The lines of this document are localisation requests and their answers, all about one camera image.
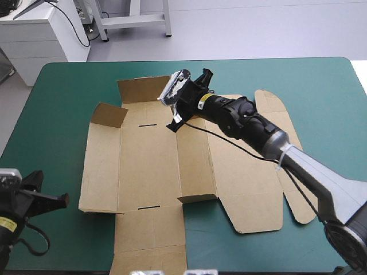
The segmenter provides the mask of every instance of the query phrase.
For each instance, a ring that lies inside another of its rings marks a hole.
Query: white cable tie
[[[291,147],[294,147],[294,145],[288,144],[287,147],[283,150],[282,155],[280,156],[280,159],[278,161],[278,165],[275,167],[275,171],[279,171],[280,169],[282,169],[283,158]]]
[[[182,117],[179,115],[179,113],[175,113],[173,116],[173,119],[176,123],[180,123],[180,121],[182,120]]]

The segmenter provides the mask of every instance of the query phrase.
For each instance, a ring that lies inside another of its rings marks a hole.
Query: white cabinet
[[[85,62],[90,47],[82,46],[67,18],[46,2],[13,20],[29,3],[30,0],[23,0],[17,10],[0,18],[0,48],[24,82],[33,86],[45,64]],[[80,39],[87,45],[88,38],[73,0],[61,0],[57,6],[68,15]]]

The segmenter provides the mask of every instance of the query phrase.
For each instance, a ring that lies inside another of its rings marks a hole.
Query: cardboard panel
[[[118,209],[179,205],[175,133],[165,125],[122,126]]]
[[[116,212],[121,129],[89,124],[79,209]]]
[[[124,119],[124,127],[148,124],[163,124],[165,126],[172,121],[171,109],[160,101],[124,103],[123,106],[129,111]]]
[[[110,275],[128,275],[134,270],[163,270],[182,275],[187,269],[185,245],[116,253]]]
[[[283,226],[283,193],[221,197],[225,211],[238,233],[279,230]]]
[[[122,121],[126,116],[126,113],[127,109],[109,105],[106,103],[100,103],[94,110],[91,122],[100,125],[120,128]]]
[[[115,253],[185,244],[182,206],[116,215]]]
[[[124,103],[156,101],[170,76],[144,77],[118,81]]]
[[[206,121],[206,128],[223,135]],[[239,233],[279,230],[283,219],[283,191],[272,163],[248,156],[233,145],[208,135],[217,195]],[[242,140],[232,142],[257,153]]]
[[[205,128],[203,119],[191,119],[189,123]],[[217,192],[208,135],[183,125],[176,137],[182,196],[215,196]]]
[[[255,100],[259,113],[286,131],[289,135],[290,142],[302,149],[293,123],[282,101],[273,93],[264,90],[257,90],[255,92]],[[280,170],[277,172],[277,176],[295,219],[303,224],[312,221],[316,217],[315,213],[287,174],[283,170]],[[296,182],[307,195],[311,203],[317,208],[318,203],[316,196],[305,188],[299,180],[296,179]]]

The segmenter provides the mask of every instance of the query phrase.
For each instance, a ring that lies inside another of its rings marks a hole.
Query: cardboard flap
[[[118,81],[124,103],[157,101],[170,76],[143,77]]]
[[[205,128],[203,119],[191,119],[190,124]],[[213,164],[210,155],[208,135],[183,125],[176,133],[181,184],[181,196],[192,201],[198,195],[216,196]]]
[[[185,244],[181,205],[116,215],[115,253]]]
[[[220,201],[238,233],[274,231],[283,226],[282,192],[221,197]]]
[[[117,212],[121,129],[90,123],[79,209]]]
[[[166,126],[172,120],[171,109],[160,101],[125,103],[123,105],[124,108],[128,109],[123,127],[145,127],[153,124]]]
[[[99,103],[91,118],[92,123],[120,128],[127,114],[127,109],[107,103]]]
[[[289,117],[287,109],[280,98],[271,92],[257,90],[255,92],[255,101],[258,112],[282,130],[286,131],[289,135],[290,142],[302,149],[291,118]],[[303,224],[312,221],[316,216],[315,213],[307,204],[304,197],[302,197],[302,194],[294,186],[287,174],[283,170],[280,170],[277,172],[277,176],[295,219],[299,223]],[[296,178],[295,180],[302,190],[304,190],[304,193],[307,195],[309,200],[311,200],[312,204],[317,208],[316,196],[305,188],[299,180]]]
[[[128,275],[135,270],[163,270],[183,275],[187,269],[185,245],[116,253],[110,275]]]
[[[179,197],[178,200],[185,203],[193,203],[193,202],[203,202],[209,201],[211,199],[217,199],[217,196],[214,194],[203,194],[203,195],[189,195],[185,197]]]

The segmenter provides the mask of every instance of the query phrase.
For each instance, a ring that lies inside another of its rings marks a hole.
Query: gray floor
[[[111,16],[128,10],[126,0],[100,3]],[[143,13],[160,10],[161,0],[142,0]],[[170,10],[171,38],[165,37],[164,26],[110,30],[108,43],[92,41],[88,61],[327,56],[367,60],[367,1],[170,0]],[[364,64],[358,67],[367,70]],[[366,75],[362,71],[358,76]],[[17,74],[0,85],[0,155],[29,92]]]

